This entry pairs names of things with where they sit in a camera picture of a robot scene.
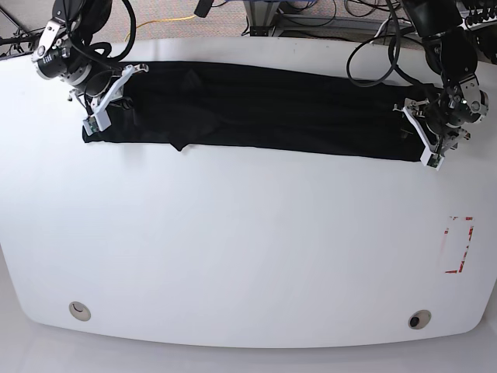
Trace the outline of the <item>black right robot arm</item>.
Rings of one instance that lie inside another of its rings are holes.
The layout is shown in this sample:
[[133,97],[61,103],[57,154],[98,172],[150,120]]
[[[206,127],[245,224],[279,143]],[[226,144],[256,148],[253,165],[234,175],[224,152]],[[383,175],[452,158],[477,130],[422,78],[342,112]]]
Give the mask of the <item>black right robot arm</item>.
[[92,99],[104,96],[121,76],[119,63],[127,57],[136,40],[137,20],[128,0],[122,1],[130,20],[126,47],[112,56],[108,42],[93,43],[93,36],[109,20],[111,1],[56,1],[52,18],[43,30],[32,62],[41,78],[61,78],[82,97],[87,114]]

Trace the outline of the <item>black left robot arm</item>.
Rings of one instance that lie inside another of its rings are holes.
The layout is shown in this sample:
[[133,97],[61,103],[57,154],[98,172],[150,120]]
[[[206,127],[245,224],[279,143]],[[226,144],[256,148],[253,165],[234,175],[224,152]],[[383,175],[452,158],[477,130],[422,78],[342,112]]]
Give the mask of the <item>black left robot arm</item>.
[[403,1],[401,6],[421,40],[426,62],[443,84],[438,91],[400,73],[425,94],[420,100],[405,99],[402,111],[425,145],[424,152],[440,157],[468,136],[464,124],[488,113],[488,96],[476,76],[477,52],[454,1]]

